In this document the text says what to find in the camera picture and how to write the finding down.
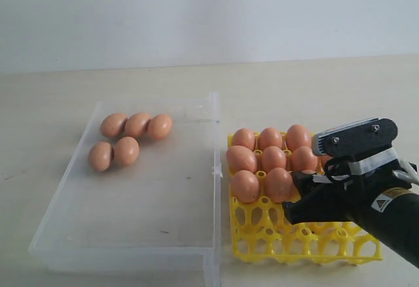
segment white wall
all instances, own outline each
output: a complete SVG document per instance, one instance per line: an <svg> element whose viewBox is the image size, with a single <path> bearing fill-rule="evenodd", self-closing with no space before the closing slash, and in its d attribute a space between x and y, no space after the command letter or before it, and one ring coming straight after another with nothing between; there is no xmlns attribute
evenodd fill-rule
<svg viewBox="0 0 419 287"><path fill-rule="evenodd" d="M419 0L0 0L0 73L419 52Z"/></svg>

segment plastic egg tray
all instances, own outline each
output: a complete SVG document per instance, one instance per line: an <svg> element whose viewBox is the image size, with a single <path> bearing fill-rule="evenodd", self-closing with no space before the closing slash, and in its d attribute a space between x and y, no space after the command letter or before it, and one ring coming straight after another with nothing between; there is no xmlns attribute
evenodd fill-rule
<svg viewBox="0 0 419 287"><path fill-rule="evenodd" d="M228 136L229 147L232 136ZM323 173L320 163L318 172ZM258 171L256 176L261 195L252 204L240 203L229 189L232 250L237 258L250 263L269 258L281 263L309 259L318 264L344 260L353 265L382 259L379 241L352 222L291 225L281 204L273 203L264 193L266 173Z"/></svg>

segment table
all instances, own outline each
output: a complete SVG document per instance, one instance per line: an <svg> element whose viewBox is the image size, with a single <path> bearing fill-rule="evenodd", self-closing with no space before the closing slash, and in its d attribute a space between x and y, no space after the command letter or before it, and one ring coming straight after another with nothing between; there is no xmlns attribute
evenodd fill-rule
<svg viewBox="0 0 419 287"><path fill-rule="evenodd" d="M109 96L221 96L223 142L239 126L306 124L312 132L389 117L397 152L419 163L419 55L32 73L0 77L0 285L137 286L135 277L49 273L27 249L95 103ZM419 272L389 249L359 267L248 265L231 255L223 181L222 286L415 286Z"/></svg>

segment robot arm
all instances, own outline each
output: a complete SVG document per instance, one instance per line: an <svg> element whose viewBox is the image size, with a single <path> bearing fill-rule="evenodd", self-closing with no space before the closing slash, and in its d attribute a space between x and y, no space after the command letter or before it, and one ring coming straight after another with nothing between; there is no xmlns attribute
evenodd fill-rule
<svg viewBox="0 0 419 287"><path fill-rule="evenodd" d="M292 224L352 221L419 267L419 184L414 164L392 147L397 126L389 119L368 119L313 137L313 152L333 158L325 174L293 172L301 200L283 203Z"/></svg>

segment clear plastic container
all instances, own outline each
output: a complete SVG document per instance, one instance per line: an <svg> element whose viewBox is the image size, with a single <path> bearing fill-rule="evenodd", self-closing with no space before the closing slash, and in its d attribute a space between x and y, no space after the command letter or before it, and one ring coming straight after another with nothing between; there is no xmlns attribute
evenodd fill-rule
<svg viewBox="0 0 419 287"><path fill-rule="evenodd" d="M140 140L135 164L88 167L111 113L172 116L162 141ZM221 199L219 99L115 99L94 110L29 251L55 271L165 273L219 286Z"/></svg>

